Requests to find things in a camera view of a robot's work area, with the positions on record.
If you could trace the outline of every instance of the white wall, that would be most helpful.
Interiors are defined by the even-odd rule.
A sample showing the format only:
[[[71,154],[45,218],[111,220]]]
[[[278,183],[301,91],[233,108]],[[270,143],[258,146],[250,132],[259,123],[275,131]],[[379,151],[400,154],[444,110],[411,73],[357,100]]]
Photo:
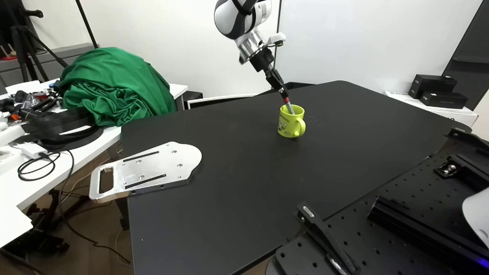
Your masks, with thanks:
[[[269,88],[262,73],[238,62],[235,42],[214,25],[217,0],[84,0],[94,36],[149,61],[171,82],[204,96],[256,93]],[[259,27],[276,30],[278,9]]]
[[[287,80],[347,79],[405,93],[415,73],[443,73],[481,0],[284,0]]]
[[[90,36],[75,0],[23,0],[26,9],[41,9],[44,18],[30,16],[39,38],[52,48],[84,44]]]
[[[75,0],[23,0],[52,47],[88,42]],[[214,25],[217,0],[82,0],[101,45],[143,56],[171,82],[204,96],[269,88],[238,64],[235,44]],[[278,0],[264,33],[276,27]],[[373,90],[406,91],[414,73],[441,73],[481,0],[282,0],[278,53],[285,80],[348,79]]]

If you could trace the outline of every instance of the metal bracket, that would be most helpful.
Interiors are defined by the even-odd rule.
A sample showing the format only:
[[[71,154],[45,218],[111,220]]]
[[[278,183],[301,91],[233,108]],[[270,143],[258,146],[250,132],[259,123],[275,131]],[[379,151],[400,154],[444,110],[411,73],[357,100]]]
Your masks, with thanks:
[[[201,152],[192,145],[168,142],[139,154],[97,166],[90,178],[90,198],[110,201],[130,190],[186,180],[200,163]],[[101,192],[102,171],[113,172],[113,187]]]
[[[388,198],[379,197],[371,207],[368,218],[394,233],[414,241],[417,245],[455,268],[466,273],[487,273],[489,270],[489,252],[486,249],[478,247],[455,233],[429,226],[411,216]]]
[[[452,154],[434,169],[440,177],[460,177],[475,189],[489,186],[489,157],[479,152]]]

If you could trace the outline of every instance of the black table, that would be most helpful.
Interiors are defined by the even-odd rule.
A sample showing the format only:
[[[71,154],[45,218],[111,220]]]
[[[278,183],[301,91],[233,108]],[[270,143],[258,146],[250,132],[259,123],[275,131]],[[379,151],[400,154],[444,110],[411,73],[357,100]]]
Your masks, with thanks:
[[[298,140],[276,134],[276,94],[123,126],[126,155],[169,140],[203,152],[188,184],[128,198],[136,273],[235,271],[296,233],[298,203],[328,216],[438,151],[460,126],[342,80],[290,93],[305,106]]]

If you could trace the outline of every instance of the white table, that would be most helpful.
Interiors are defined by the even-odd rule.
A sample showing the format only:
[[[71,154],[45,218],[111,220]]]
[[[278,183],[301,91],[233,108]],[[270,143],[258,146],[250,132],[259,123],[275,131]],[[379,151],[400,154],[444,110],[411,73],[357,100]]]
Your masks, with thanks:
[[[169,87],[174,99],[183,94],[186,90],[186,85],[171,84]],[[1,131],[0,146],[23,134],[24,131],[20,125]],[[71,149],[75,155],[73,172],[91,161],[102,151],[108,149],[119,139],[120,128],[110,126],[105,128],[96,140]],[[0,171],[0,247],[32,227],[30,220],[21,212],[21,209],[26,209],[30,203],[36,201],[41,195],[65,180],[68,169],[71,168],[71,157],[68,152],[61,152],[59,158],[55,161],[56,168],[52,171],[52,174],[36,181],[23,181],[16,175],[16,166],[26,160],[27,157],[24,155],[15,155],[12,160],[9,158],[9,161],[12,161],[9,163],[10,168]]]

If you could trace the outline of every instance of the black mat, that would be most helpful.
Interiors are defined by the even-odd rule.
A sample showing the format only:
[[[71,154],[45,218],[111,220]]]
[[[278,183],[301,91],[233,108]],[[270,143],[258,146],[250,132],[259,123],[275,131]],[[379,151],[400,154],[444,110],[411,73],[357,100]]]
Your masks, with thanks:
[[[438,151],[458,123],[350,82],[290,91],[307,132],[276,134],[278,94],[209,105],[122,128],[123,154],[192,143],[189,184],[128,198],[134,271],[230,273],[292,238],[295,207],[328,216]]]

